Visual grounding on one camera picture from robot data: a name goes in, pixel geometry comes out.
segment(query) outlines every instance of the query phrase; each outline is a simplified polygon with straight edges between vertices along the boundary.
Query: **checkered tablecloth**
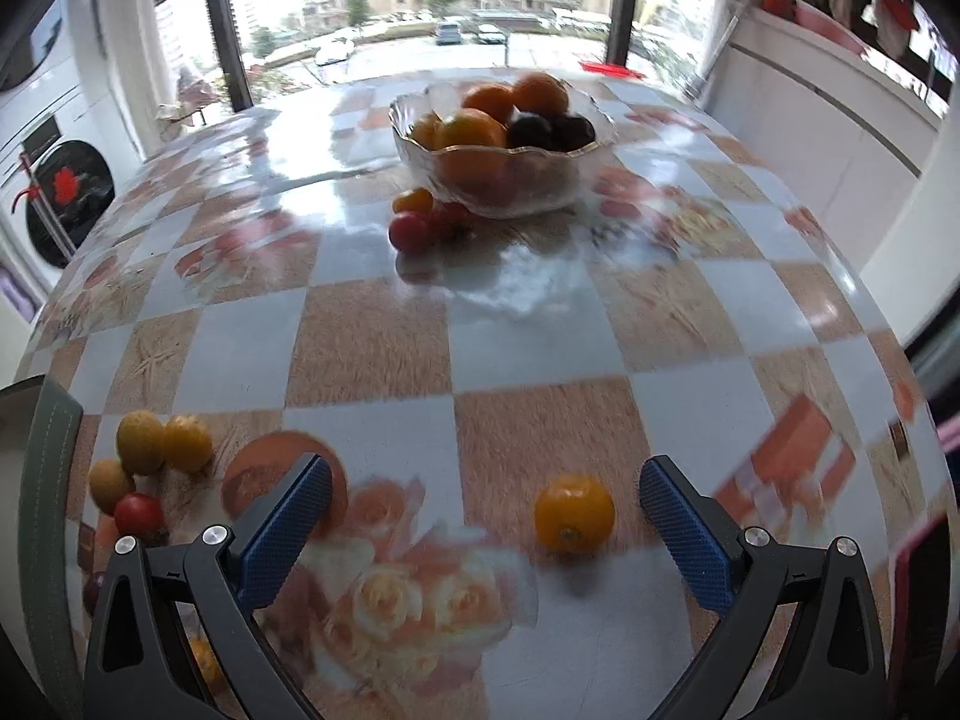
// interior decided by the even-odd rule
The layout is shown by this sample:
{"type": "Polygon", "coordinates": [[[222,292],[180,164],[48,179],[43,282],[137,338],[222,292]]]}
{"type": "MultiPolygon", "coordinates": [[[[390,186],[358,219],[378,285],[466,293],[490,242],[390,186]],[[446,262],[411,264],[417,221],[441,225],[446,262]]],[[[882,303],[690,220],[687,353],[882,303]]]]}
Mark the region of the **checkered tablecloth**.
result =
{"type": "MultiPolygon", "coordinates": [[[[491,75],[510,71],[443,77],[491,75]]],[[[956,507],[909,364],[816,221],[703,113],[570,76],[619,133],[597,185],[397,259],[386,225],[411,178],[388,106],[439,76],[295,95],[171,143],[66,269],[19,373],[85,410],[65,522],[80,663],[80,588],[115,536],[86,471],[134,409],[199,413],[215,437],[200,477],[140,480],[174,541],[229,520],[270,463],[233,463],[258,437],[303,432],[342,461],[344,526],[261,617],[330,718],[645,717],[714,621],[635,504],[661,453],[743,524],[855,538],[889,649],[896,553],[944,513],[956,543],[956,507]],[[616,500],[579,565],[533,529],[562,471],[616,500]]]]}

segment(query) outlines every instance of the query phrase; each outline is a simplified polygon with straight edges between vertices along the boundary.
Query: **fruit bowl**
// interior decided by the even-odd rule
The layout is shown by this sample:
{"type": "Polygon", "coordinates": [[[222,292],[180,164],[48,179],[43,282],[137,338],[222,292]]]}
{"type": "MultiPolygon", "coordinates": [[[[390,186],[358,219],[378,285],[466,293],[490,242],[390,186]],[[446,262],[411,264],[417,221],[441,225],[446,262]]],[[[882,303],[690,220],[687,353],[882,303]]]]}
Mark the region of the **fruit bowl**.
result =
{"type": "Polygon", "coordinates": [[[460,107],[461,91],[434,84],[419,95],[401,95],[390,106],[390,121],[400,158],[416,183],[436,199],[459,202],[487,218],[515,218],[555,211],[572,204],[590,187],[616,141],[613,121],[593,98],[565,84],[572,114],[593,124],[596,141],[577,151],[543,148],[449,146],[429,151],[409,137],[415,122],[435,112],[445,117],[460,107]]]}

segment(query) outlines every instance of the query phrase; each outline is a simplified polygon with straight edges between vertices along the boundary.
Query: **metal bolt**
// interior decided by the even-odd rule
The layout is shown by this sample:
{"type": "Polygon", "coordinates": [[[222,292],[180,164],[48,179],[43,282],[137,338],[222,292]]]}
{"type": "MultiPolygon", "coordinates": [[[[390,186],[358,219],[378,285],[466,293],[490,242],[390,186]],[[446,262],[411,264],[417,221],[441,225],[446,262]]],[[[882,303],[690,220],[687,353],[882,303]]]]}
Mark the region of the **metal bolt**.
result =
{"type": "Polygon", "coordinates": [[[841,555],[846,555],[847,557],[853,557],[859,551],[859,548],[856,546],[856,541],[852,538],[847,538],[842,536],[837,539],[837,552],[841,555]]]}
{"type": "Polygon", "coordinates": [[[203,531],[203,543],[220,544],[227,538],[227,529],[223,525],[211,525],[203,531]]]}
{"type": "Polygon", "coordinates": [[[770,534],[763,528],[747,528],[747,543],[754,547],[765,547],[770,543],[770,534]]]}
{"type": "Polygon", "coordinates": [[[133,536],[122,536],[117,539],[113,549],[117,555],[126,555],[127,552],[133,552],[133,547],[136,547],[136,539],[133,536]]]}

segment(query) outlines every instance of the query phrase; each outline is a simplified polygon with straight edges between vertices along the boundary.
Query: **blue gripper pad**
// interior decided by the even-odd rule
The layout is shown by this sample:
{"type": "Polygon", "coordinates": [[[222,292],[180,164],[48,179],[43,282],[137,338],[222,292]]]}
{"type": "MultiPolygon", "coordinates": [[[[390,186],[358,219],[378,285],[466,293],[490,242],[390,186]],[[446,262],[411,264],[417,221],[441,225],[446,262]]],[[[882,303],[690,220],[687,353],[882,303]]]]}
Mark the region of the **blue gripper pad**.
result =
{"type": "Polygon", "coordinates": [[[721,616],[726,614],[736,595],[728,552],[658,458],[644,464],[637,488],[640,506],[664,540],[697,603],[721,616]]]}
{"type": "Polygon", "coordinates": [[[237,604],[245,613],[274,603],[310,531],[333,498],[333,475],[316,456],[267,516],[240,559],[237,604]]]}

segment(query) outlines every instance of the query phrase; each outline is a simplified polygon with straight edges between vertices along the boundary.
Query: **white washing machine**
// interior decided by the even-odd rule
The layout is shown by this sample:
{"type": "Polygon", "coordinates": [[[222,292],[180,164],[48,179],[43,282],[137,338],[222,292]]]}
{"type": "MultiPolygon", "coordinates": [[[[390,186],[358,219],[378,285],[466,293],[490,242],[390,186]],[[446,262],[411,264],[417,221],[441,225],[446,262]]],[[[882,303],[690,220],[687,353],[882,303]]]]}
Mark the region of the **white washing machine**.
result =
{"type": "Polygon", "coordinates": [[[35,59],[46,56],[31,73],[24,60],[7,85],[29,75],[0,92],[0,259],[41,304],[65,261],[30,204],[21,199],[11,208],[29,184],[19,165],[23,143],[51,200],[56,172],[67,167],[78,179],[75,199],[55,205],[75,245],[143,160],[112,95],[93,0],[56,0],[32,33],[32,47],[35,59]]]}

